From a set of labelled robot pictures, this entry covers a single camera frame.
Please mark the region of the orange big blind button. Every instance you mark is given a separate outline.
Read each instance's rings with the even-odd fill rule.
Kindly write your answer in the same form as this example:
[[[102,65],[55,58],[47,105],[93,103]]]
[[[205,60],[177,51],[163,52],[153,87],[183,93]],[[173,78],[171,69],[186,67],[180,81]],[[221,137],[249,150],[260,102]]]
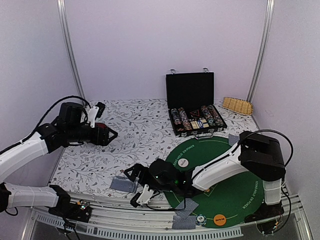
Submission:
[[[226,217],[223,215],[223,214],[216,214],[214,217],[213,217],[213,223],[216,225],[216,226],[224,226],[226,223],[227,223],[227,219]]]

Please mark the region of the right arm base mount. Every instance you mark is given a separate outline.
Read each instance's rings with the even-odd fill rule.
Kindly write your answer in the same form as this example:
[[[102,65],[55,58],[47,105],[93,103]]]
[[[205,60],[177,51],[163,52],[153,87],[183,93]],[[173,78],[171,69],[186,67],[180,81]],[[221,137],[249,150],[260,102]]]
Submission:
[[[264,236],[274,235],[279,232],[288,222],[292,212],[292,204],[289,203],[289,210],[284,220],[285,209],[282,203],[267,205],[262,203],[257,211],[244,218],[244,223],[253,223],[272,218],[270,221],[256,223],[257,230]]]

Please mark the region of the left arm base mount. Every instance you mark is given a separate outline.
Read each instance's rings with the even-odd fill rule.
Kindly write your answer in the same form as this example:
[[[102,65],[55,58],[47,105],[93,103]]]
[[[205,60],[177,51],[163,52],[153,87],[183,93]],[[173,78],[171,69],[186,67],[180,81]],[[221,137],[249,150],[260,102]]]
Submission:
[[[90,202],[80,199],[76,203],[71,202],[70,195],[58,185],[49,185],[58,196],[57,204],[48,208],[48,213],[67,219],[88,223],[92,214]]]

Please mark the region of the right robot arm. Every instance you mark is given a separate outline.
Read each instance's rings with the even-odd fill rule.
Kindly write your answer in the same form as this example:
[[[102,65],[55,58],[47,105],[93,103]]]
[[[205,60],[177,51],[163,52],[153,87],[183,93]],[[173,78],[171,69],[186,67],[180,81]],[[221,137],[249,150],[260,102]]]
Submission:
[[[240,133],[238,142],[230,149],[189,170],[179,170],[160,158],[150,166],[136,163],[123,172],[126,179],[143,187],[134,195],[131,205],[136,208],[148,204],[155,191],[192,198],[233,176],[251,172],[263,185],[264,203],[259,206],[258,213],[262,218],[269,218],[281,202],[282,181],[289,162],[283,159],[279,140],[264,132],[261,129]]]

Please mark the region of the white dealer button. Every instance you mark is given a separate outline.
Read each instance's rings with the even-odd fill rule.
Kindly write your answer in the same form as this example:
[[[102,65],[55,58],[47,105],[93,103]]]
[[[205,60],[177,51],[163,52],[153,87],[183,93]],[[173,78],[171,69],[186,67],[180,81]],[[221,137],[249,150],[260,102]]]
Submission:
[[[178,166],[181,168],[186,168],[189,165],[189,161],[186,158],[181,158],[178,160]]]

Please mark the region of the green white poker chip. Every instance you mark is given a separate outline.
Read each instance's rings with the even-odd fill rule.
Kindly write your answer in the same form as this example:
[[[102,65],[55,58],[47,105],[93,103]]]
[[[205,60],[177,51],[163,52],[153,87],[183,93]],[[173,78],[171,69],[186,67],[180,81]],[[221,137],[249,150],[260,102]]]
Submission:
[[[196,225],[198,226],[205,226],[207,223],[207,218],[203,214],[199,214],[196,216]]]

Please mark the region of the dealt card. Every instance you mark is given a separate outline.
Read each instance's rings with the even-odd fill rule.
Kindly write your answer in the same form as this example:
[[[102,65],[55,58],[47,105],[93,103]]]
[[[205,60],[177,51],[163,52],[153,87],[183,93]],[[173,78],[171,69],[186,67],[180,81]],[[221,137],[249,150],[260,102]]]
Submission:
[[[229,134],[228,135],[228,144],[230,146],[233,146],[234,144],[237,144],[240,140],[240,136],[239,135],[233,135],[233,134]]]
[[[198,206],[197,202],[191,198],[186,198],[175,207],[175,213],[179,217],[186,219]]]
[[[193,230],[196,228],[197,217],[195,215],[183,218],[175,215],[172,221],[172,229],[174,230]]]

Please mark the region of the blue grey cloth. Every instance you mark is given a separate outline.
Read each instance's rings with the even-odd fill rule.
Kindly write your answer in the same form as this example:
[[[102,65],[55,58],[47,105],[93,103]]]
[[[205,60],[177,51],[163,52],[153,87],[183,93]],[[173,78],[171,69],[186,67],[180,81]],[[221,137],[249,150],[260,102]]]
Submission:
[[[109,188],[125,193],[136,193],[138,185],[135,181],[129,180],[126,176],[115,176],[113,177]]]

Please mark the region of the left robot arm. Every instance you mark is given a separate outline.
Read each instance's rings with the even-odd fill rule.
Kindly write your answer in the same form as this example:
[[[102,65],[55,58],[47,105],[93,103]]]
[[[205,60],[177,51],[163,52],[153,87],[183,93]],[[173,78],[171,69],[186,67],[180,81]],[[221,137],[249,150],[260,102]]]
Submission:
[[[107,146],[117,133],[100,118],[106,106],[98,102],[86,110],[81,104],[64,102],[51,123],[39,123],[26,138],[0,152],[0,210],[16,207],[48,207],[63,217],[74,213],[70,195],[57,185],[30,187],[10,184],[5,179],[29,162],[63,147],[91,143]]]

